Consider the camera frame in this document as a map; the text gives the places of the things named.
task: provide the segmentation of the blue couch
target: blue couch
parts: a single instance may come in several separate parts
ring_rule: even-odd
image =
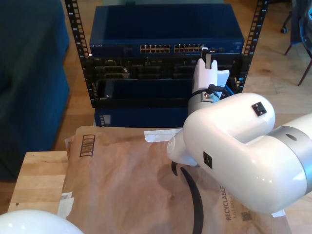
[[[69,94],[69,45],[59,0],[0,3],[0,179],[17,178],[26,152],[51,150]]]

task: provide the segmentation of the blue network switch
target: blue network switch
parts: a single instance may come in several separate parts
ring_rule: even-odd
[[[230,4],[118,5],[96,8],[94,58],[241,53],[244,37]]]

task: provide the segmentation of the wooden table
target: wooden table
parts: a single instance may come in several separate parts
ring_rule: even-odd
[[[36,209],[57,214],[67,165],[66,151],[27,153],[8,211]]]
[[[66,151],[27,153],[9,212],[36,209],[57,214],[67,165]],[[311,233],[312,193],[288,207],[285,212],[292,233]]]

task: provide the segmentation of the chair leg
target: chair leg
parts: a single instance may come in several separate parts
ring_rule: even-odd
[[[288,52],[289,52],[289,50],[291,49],[291,47],[292,47],[292,45],[290,44],[290,45],[288,46],[288,49],[287,49],[286,52],[285,52],[285,56],[288,54]]]
[[[291,19],[292,16],[293,16],[293,12],[290,11],[289,15],[287,16],[287,18],[285,19],[285,21],[283,23],[283,27],[286,27],[286,24],[288,23],[288,21]]]
[[[300,86],[300,85],[302,84],[302,82],[303,82],[304,78],[306,77],[308,71],[310,70],[311,66],[312,66],[312,60],[310,61],[310,63],[309,63],[309,65],[308,65],[307,69],[305,70],[305,72],[304,72],[304,74],[303,74],[303,76],[302,76],[302,78],[301,78],[301,80],[300,80],[298,86]]]

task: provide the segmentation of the wooden floor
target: wooden floor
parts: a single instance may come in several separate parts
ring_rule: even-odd
[[[232,4],[246,39],[256,1],[226,0],[225,2]],[[102,1],[78,0],[78,4],[88,42],[95,6],[101,5]],[[270,5],[244,88],[244,92],[262,94],[272,103],[277,125],[312,112],[312,73],[307,75],[300,87],[297,86],[310,58],[302,45],[294,47],[287,56],[284,56],[290,43],[290,34],[281,34],[280,28],[289,10],[289,6],[282,3]],[[66,10],[65,15],[71,43],[64,60],[64,69],[71,88],[71,96],[56,138],[54,147],[56,151],[65,150],[64,140],[74,135],[79,126],[91,126],[94,118],[94,109],[87,93]],[[0,214],[7,211],[14,185],[14,183],[0,182]]]

